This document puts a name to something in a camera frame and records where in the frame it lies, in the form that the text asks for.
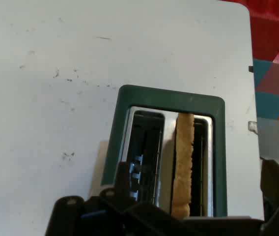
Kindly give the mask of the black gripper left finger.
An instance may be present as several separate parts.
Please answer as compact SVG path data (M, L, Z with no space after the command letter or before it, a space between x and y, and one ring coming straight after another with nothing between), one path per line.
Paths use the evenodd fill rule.
M130 164L118 165L116 182L98 196L56 201L47 236L178 236L182 222L150 203L137 203L130 192Z

